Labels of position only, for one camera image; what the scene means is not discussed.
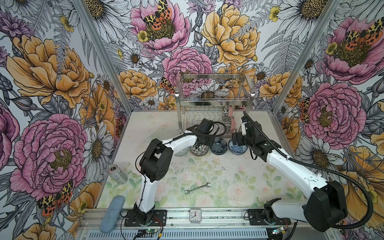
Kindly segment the black floral pattern bowl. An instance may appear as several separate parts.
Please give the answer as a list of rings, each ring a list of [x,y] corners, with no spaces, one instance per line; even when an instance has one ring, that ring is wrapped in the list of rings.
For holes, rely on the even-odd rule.
[[[202,157],[206,155],[210,150],[210,147],[207,145],[193,145],[190,147],[190,151],[194,156]]]

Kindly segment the pink rimmed patterned bowl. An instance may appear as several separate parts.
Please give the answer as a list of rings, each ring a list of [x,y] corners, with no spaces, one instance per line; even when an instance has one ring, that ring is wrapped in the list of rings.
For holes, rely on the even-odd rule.
[[[222,108],[222,119],[223,120],[230,119],[233,117],[233,115],[234,115],[234,113],[233,113],[233,107],[232,106],[226,105]]]

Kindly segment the green geometric pattern bowl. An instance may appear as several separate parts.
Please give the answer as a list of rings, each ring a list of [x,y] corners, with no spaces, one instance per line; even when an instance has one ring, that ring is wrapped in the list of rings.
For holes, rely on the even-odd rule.
[[[234,117],[228,117],[225,120],[226,133],[233,133],[236,130],[236,121]]]

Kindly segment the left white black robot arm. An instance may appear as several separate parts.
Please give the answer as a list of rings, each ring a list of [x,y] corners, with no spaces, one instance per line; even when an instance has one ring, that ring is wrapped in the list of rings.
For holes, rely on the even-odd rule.
[[[167,174],[172,157],[175,153],[194,145],[212,146],[216,137],[226,134],[226,127],[221,132],[217,129],[201,131],[201,127],[190,127],[182,134],[168,140],[153,139],[147,149],[141,153],[139,172],[143,185],[141,194],[134,205],[137,213],[147,214],[155,207],[155,195],[159,181]]]

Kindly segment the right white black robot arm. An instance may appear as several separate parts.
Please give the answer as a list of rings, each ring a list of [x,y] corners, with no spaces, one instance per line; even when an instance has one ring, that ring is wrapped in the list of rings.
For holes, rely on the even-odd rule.
[[[339,182],[329,182],[304,167],[302,162],[295,163],[279,144],[261,135],[248,137],[233,133],[232,140],[238,146],[247,146],[254,156],[283,173],[306,197],[306,202],[301,204],[274,201],[271,208],[276,217],[308,223],[319,232],[325,232],[347,217],[346,197]]]

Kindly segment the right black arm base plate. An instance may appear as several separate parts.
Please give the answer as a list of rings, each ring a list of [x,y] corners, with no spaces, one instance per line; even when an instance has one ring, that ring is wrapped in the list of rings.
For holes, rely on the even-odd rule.
[[[265,213],[264,209],[249,209],[244,214],[244,219],[249,221],[251,226],[289,226],[290,219],[277,218],[273,213]]]

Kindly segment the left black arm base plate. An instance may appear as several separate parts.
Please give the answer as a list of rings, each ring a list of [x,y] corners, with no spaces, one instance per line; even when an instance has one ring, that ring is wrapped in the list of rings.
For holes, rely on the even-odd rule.
[[[128,210],[125,215],[125,227],[165,227],[167,210],[151,210],[144,214],[140,210]]]

